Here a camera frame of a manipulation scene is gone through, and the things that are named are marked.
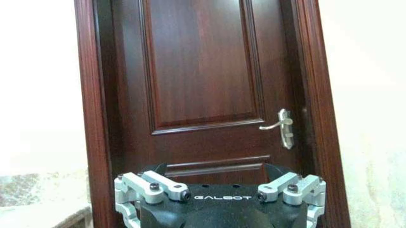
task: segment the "robotic hand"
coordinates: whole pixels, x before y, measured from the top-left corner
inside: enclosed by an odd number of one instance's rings
[[[273,181],[186,185],[166,168],[115,179],[115,210],[129,228],[316,228],[325,214],[326,182],[266,165]]]

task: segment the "dark red wooden door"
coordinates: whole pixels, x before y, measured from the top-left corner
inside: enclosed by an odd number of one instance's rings
[[[280,129],[258,129],[298,111],[280,0],[119,0],[114,22],[115,172],[166,162],[187,182],[258,183],[264,162],[302,171]]]

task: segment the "door handle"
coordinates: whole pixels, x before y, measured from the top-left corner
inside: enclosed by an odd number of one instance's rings
[[[294,146],[292,112],[284,108],[278,113],[278,118],[280,121],[276,124],[270,126],[261,126],[260,129],[265,131],[281,126],[282,145],[290,150]]]

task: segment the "door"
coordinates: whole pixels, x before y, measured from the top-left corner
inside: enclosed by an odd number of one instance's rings
[[[167,163],[167,175],[189,183],[264,183],[264,162],[302,172],[298,147],[282,147],[280,129],[260,130],[282,108],[297,120],[280,0],[113,4],[123,145],[115,172]]]
[[[170,164],[186,183],[262,183],[262,162],[328,182],[350,227],[318,0],[75,0],[97,227],[114,178]],[[293,111],[296,147],[273,124]]]

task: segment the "raised door panel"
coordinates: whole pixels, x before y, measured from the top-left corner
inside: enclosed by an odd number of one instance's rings
[[[264,122],[252,1],[139,3],[153,134]]]

